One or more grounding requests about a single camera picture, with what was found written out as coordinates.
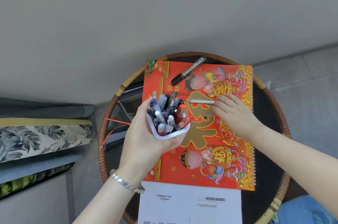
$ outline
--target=forearm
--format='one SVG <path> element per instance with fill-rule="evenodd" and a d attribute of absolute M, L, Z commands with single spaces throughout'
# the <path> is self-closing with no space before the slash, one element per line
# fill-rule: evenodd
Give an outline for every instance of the forearm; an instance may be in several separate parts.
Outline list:
<path fill-rule="evenodd" d="M 267 127 L 254 133 L 250 142 L 338 218 L 338 159 Z"/>
<path fill-rule="evenodd" d="M 128 183 L 139 185 L 142 179 L 135 178 L 129 173 L 123 170 L 116 171 L 116 174 Z M 133 191 L 110 177 L 74 223 L 118 224 L 133 195 Z"/>

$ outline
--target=spiral binding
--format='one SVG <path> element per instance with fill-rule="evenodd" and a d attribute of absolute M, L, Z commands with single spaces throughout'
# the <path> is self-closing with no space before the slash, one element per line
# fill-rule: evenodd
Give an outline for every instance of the spiral binding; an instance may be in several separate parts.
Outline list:
<path fill-rule="evenodd" d="M 250 89 L 249 89 L 249 95 L 250 95 L 250 110 L 254 111 L 254 98 L 253 98 L 253 85 L 254 85 L 254 70 L 251 69 L 250 72 Z M 255 149 L 251 147 L 251 172 L 252 172 L 252 183 L 256 186 L 256 164 L 255 164 Z"/>

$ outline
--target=leaf pattern fabric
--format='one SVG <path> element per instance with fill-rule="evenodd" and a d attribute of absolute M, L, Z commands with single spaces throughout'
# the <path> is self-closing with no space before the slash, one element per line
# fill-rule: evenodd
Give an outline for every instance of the leaf pattern fabric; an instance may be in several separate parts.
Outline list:
<path fill-rule="evenodd" d="M 0 127 L 0 163 L 91 143 L 92 125 Z"/>

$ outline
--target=round table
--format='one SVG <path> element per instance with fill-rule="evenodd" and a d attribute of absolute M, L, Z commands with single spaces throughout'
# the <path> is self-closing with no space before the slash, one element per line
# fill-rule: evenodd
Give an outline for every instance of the round table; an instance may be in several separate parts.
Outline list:
<path fill-rule="evenodd" d="M 207 57 L 208 64 L 238 65 L 236 62 L 222 56 L 203 52 L 180 52 L 159 58 L 159 60 L 174 60 L 177 62 L 194 63 L 201 56 Z M 108 120 L 118 98 L 134 80 L 141 81 L 144 77 L 144 65 L 130 76 L 117 90 L 102 121 L 98 140 L 98 159 L 103 182 L 108 177 L 106 152 L 102 143 L 107 135 Z M 291 138 L 285 116 L 273 94 L 257 77 L 253 79 L 253 109 L 255 116 L 266 126 Z M 243 224 L 267 224 L 278 210 L 287 191 L 290 176 L 272 162 L 263 153 L 255 150 L 256 158 L 256 191 L 241 191 Z M 129 202 L 123 218 L 128 224 L 137 221 L 139 194 L 135 194 Z"/>

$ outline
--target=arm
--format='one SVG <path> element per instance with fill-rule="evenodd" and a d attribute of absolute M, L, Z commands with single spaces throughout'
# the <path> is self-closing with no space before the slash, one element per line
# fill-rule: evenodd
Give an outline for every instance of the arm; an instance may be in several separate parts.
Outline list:
<path fill-rule="evenodd" d="M 141 184 L 164 152 L 177 146 L 176 138 L 159 140 L 148 132 L 145 119 L 151 100 L 152 97 L 148 98 L 137 110 L 127 131 L 120 166 L 116 170 L 116 175 L 134 187 Z M 133 194 L 110 177 L 74 223 L 118 224 Z"/>
<path fill-rule="evenodd" d="M 213 112 L 244 140 L 278 164 L 338 218 L 338 159 L 264 126 L 237 97 L 218 97 Z"/>

